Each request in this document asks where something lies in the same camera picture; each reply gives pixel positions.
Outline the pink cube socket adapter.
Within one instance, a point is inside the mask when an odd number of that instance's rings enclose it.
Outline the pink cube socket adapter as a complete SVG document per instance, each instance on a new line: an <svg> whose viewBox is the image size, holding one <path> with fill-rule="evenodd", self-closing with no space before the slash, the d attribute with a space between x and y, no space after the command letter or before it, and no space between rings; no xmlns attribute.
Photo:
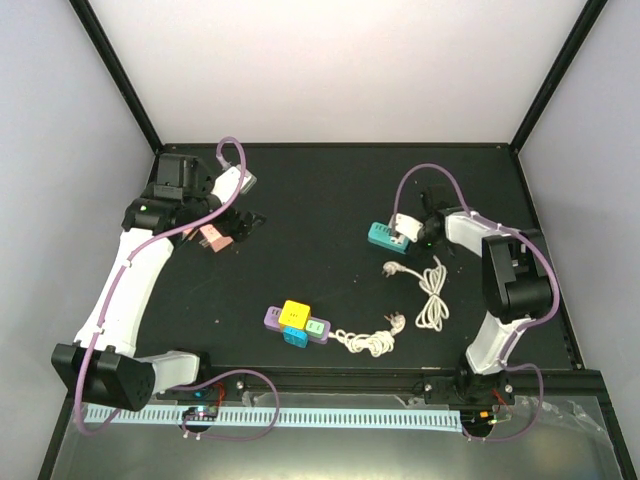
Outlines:
<svg viewBox="0 0 640 480"><path fill-rule="evenodd" d="M231 237L222 235L213 225L207 224L201 226L199 232L202 235L200 244L203 247L210 248L214 252L220 252L233 244Z"/></svg>

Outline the small pink charger plug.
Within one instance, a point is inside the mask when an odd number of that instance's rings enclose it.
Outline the small pink charger plug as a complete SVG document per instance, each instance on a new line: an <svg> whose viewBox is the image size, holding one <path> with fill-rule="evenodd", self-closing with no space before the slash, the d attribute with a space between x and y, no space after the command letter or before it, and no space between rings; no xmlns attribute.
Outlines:
<svg viewBox="0 0 640 480"><path fill-rule="evenodd" d="M190 241L197 233L198 230L196 228L187 229L183 232L182 239L184 241Z"/></svg>

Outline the teal power strip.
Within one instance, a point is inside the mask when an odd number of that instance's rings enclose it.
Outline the teal power strip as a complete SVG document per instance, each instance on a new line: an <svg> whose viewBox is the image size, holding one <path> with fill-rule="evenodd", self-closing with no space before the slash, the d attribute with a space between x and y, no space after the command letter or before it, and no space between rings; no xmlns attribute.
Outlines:
<svg viewBox="0 0 640 480"><path fill-rule="evenodd" d="M367 233L370 244L386 250L406 254L409 249L409 239L400 233L394 234L392 229L380 222L373 222Z"/></svg>

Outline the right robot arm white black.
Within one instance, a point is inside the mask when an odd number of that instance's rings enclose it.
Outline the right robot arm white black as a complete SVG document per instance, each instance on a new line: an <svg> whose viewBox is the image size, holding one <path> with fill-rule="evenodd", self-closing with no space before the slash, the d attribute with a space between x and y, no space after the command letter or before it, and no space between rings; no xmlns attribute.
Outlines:
<svg viewBox="0 0 640 480"><path fill-rule="evenodd" d="M543 253L543 235L513 230L475 211L436 201L432 188L421 193L421 203L425 216L419 245L460 246L481 260L486 314L461 355L454 388L464 403L487 403L491 390L505 383L509 356L525 331L552 318L559 308L559 286Z"/></svg>

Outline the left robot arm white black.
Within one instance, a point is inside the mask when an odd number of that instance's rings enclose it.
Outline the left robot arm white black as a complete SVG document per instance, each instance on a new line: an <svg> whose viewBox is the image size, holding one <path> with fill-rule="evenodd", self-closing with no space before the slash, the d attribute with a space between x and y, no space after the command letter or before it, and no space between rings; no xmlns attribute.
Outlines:
<svg viewBox="0 0 640 480"><path fill-rule="evenodd" d="M51 363L76 405L141 410L157 393L181 387L193 399L214 388L198 353L171 350L138 358L136 341L155 283L186 230L203 218L235 241L262 222L232 203L255 184L245 164L220 158L215 170L196 156L163 154L154 178L126 209L116 259L83 327L59 343Z"/></svg>

